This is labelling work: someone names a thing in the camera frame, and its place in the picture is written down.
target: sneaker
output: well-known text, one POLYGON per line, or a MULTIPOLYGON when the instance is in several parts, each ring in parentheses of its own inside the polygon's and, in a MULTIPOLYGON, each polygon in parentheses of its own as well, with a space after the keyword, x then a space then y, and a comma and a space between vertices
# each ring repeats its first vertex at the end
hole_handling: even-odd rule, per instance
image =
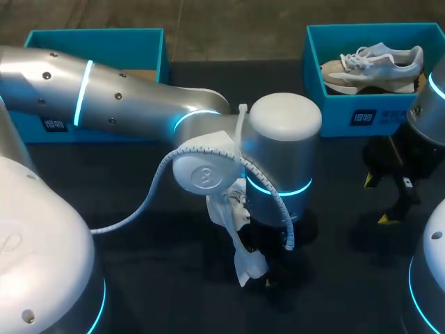
POLYGON ((325 85, 338 93, 357 94, 377 87, 391 93, 414 93, 414 82, 423 69, 423 50, 393 50, 383 43, 341 54, 339 61, 321 66, 325 85))

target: shoelace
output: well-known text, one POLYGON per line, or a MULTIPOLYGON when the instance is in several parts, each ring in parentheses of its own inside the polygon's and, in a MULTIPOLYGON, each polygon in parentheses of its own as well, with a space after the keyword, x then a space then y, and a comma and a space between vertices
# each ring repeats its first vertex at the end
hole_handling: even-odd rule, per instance
POLYGON ((364 69, 366 67, 374 65, 372 61, 368 59, 369 55, 360 56, 359 53, 365 50, 366 47, 359 47, 355 54, 340 55, 341 64, 347 71, 354 70, 355 68, 364 69))

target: blue storage bin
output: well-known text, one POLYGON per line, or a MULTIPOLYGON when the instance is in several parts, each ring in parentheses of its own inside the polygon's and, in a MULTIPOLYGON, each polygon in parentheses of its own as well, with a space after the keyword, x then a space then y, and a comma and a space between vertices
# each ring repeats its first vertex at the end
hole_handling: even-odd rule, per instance
POLYGON ((371 136, 394 133, 416 94, 328 95, 320 66, 383 42, 392 49, 423 48, 425 75, 445 54, 445 35, 435 23, 340 24, 308 26, 303 79, 308 97, 321 110, 321 136, 371 136))
MULTIPOLYGON (((24 46, 53 49, 123 70, 156 70, 156 81, 168 83, 163 29, 37 30, 30 32, 24 46)), ((25 143, 140 141, 14 111, 10 114, 25 143)))

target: black table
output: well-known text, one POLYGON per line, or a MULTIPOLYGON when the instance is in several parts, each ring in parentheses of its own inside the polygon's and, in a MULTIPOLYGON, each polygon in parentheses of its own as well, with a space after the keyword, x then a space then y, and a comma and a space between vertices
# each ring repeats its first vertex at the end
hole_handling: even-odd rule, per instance
MULTIPOLYGON (((299 61, 173 63, 171 83, 217 90, 234 106, 269 93, 303 94, 299 61)), ((210 223, 204 198, 181 190, 169 170, 138 222, 95 237, 112 333, 402 333, 401 294, 410 258, 396 257, 391 266, 378 268, 348 242, 362 214, 392 205, 397 196, 390 180, 364 189, 365 142, 321 140, 309 205, 319 235, 300 250, 314 277, 293 296, 291 313, 276 311, 264 297, 238 286, 229 237, 210 223)), ((158 143, 30 147, 44 180, 91 228, 115 223, 139 206, 169 149, 158 143)), ((423 204, 407 223, 421 228, 445 198, 444 168, 421 183, 423 204)))

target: blue led light ring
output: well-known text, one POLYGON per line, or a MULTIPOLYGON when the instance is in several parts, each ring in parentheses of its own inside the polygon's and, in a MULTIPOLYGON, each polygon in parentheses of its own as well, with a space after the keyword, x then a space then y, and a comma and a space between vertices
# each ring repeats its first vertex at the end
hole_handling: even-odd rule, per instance
POLYGON ((434 81, 432 80, 432 74, 428 77, 428 81, 430 82, 431 88, 442 98, 445 100, 445 93, 440 90, 439 87, 436 86, 434 81))
POLYGON ((178 128, 178 126, 179 126, 185 119, 189 118, 190 116, 197 115, 197 114, 199 114, 199 113, 211 113, 211 114, 214 114, 214 115, 220 115, 219 112, 217 112, 217 111, 213 111, 213 110, 195 110, 195 111, 192 111, 191 113, 187 113, 186 115, 182 116, 182 117, 176 122, 175 127, 173 128, 173 133, 176 131, 176 128, 178 128))
MULTIPOLYGON (((246 176, 247 181, 258 191, 265 193, 267 195, 270 195, 270 191, 267 191, 263 188, 261 188, 260 186, 258 186, 257 184, 255 184, 248 176, 246 176)), ((294 195, 298 195, 299 193, 302 193, 303 191, 305 191, 307 188, 309 188, 309 186, 312 183, 312 179, 310 179, 310 181, 301 189, 295 190, 295 191, 283 191, 283 192, 278 192, 278 194, 280 195, 280 197, 288 197, 288 196, 294 196, 294 195)))
POLYGON ((100 307, 99 314, 97 315, 94 324, 91 326, 90 330, 86 334, 91 334, 94 331, 94 329, 96 328, 97 324, 99 323, 100 317, 102 316, 102 313, 104 312, 105 299, 106 299, 106 284, 105 284, 105 280, 104 280, 104 297, 102 299, 102 305, 100 307))
POLYGON ((74 112, 74 126, 79 126, 79 120, 81 117, 81 110, 83 104, 83 97, 85 96, 86 86, 88 85, 88 81, 90 79, 90 72, 92 68, 93 61, 88 61, 85 66, 85 72, 83 72, 81 87, 79 89, 79 96, 77 97, 76 103, 76 111, 74 112))
POLYGON ((414 297, 414 293, 412 292, 412 287, 411 287, 411 266, 412 266, 412 260, 413 259, 414 258, 411 259, 410 270, 408 271, 408 285, 410 286, 410 293, 411 293, 412 301, 414 301, 414 304, 415 304, 415 306, 417 308, 417 311, 422 316, 422 318, 426 322, 426 324, 429 325, 429 327, 432 329, 432 331, 434 333, 440 334, 440 332, 428 321, 428 319, 426 319, 425 315, 423 314, 422 310, 420 309, 419 305, 417 304, 416 298, 414 297))

